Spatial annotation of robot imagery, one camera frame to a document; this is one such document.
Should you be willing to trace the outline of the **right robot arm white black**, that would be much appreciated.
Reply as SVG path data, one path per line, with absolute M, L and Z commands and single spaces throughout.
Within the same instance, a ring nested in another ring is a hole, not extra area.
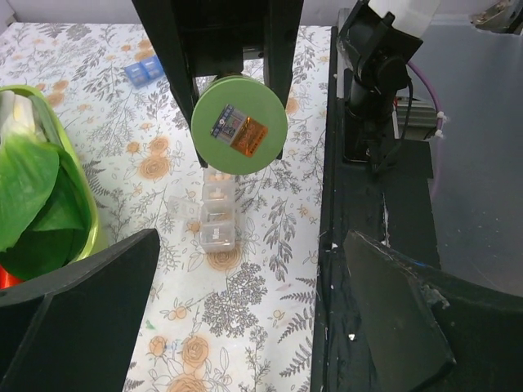
M 436 1 L 358 1 L 335 50 L 352 70 L 344 155 L 382 172 L 396 160 L 396 93 L 412 86 L 409 60 Z M 233 175 L 279 159 L 288 134 L 300 1 L 136 1 L 199 163 Z

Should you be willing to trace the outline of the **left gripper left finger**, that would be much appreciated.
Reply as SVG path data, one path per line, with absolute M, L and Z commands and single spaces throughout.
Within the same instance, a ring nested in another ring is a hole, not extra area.
M 156 272 L 156 229 L 1 291 L 3 391 L 120 391 Z

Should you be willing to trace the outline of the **green pill bottle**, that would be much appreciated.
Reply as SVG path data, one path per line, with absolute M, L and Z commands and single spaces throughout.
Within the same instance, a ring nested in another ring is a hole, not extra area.
M 248 175 L 269 166 L 283 152 L 288 121 L 282 102 L 269 87 L 234 75 L 219 78 L 204 90 L 190 130 L 207 165 Z

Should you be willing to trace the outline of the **clear weekly pill organizer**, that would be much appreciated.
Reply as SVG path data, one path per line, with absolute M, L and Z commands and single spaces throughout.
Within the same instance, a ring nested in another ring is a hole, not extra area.
M 198 242 L 205 253 L 229 252 L 235 248 L 235 177 L 208 167 L 203 170 L 200 203 L 172 196 L 171 218 L 199 224 Z

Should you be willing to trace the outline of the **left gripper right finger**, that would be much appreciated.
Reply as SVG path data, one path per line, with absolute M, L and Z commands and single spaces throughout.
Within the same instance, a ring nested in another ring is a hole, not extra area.
M 522 299 L 351 230 L 344 251 L 383 391 L 520 391 Z

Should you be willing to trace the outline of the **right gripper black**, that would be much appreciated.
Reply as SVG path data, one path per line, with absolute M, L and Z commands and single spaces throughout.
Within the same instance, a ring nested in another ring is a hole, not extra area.
M 303 0 L 134 1 L 188 124 L 199 99 L 197 79 L 239 74 L 264 59 L 264 82 L 286 108 Z

